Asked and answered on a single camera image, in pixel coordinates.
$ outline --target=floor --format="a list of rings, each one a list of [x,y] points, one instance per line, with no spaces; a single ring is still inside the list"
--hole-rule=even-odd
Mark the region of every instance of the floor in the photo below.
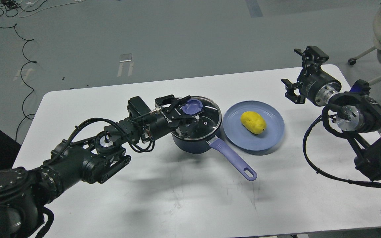
[[[65,2],[51,0],[41,9]],[[23,107],[29,114],[55,90],[298,67],[301,58],[293,49],[307,45],[327,53],[327,63],[337,65],[350,85],[368,81],[381,74],[375,53],[354,66],[347,60],[372,46],[372,20],[379,6],[380,0],[86,0],[2,16],[0,26],[17,23],[20,36],[34,39],[27,42],[24,55],[37,63],[25,65],[21,74],[34,88]],[[12,138],[24,118],[23,100],[32,91],[20,77],[28,62],[22,54],[24,39],[13,28],[0,28],[0,129]],[[128,53],[132,61],[119,63],[120,55]],[[381,82],[372,87],[371,96],[381,104]],[[101,105],[109,99],[95,95]],[[68,101],[59,106],[68,110]],[[19,143],[30,123],[25,120],[19,127]]]

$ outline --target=chair wheel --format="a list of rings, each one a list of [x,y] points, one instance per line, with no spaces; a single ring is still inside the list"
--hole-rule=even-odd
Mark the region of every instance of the chair wheel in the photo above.
[[[357,60],[354,58],[348,59],[349,65],[354,65],[356,62],[357,62]]]

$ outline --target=yellow potato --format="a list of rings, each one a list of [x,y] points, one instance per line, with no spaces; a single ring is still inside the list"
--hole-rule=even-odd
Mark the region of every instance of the yellow potato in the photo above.
[[[240,122],[253,134],[261,134],[267,127],[266,121],[264,118],[254,112],[246,111],[240,116]]]

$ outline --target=pot lid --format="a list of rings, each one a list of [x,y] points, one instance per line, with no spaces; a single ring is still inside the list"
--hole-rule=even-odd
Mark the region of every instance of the pot lid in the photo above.
[[[183,105],[181,110],[186,114],[195,114],[203,110],[202,113],[195,116],[196,124],[186,125],[173,131],[175,137],[183,140],[201,140],[213,135],[221,124],[221,111],[218,105],[211,99],[192,96],[188,102]]]

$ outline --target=handle hole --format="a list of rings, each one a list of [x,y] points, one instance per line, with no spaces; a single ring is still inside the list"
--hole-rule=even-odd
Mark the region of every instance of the handle hole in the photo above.
[[[249,170],[248,168],[244,168],[243,171],[245,172],[246,175],[248,175],[250,178],[252,178],[254,176],[254,173],[252,173],[251,170]]]

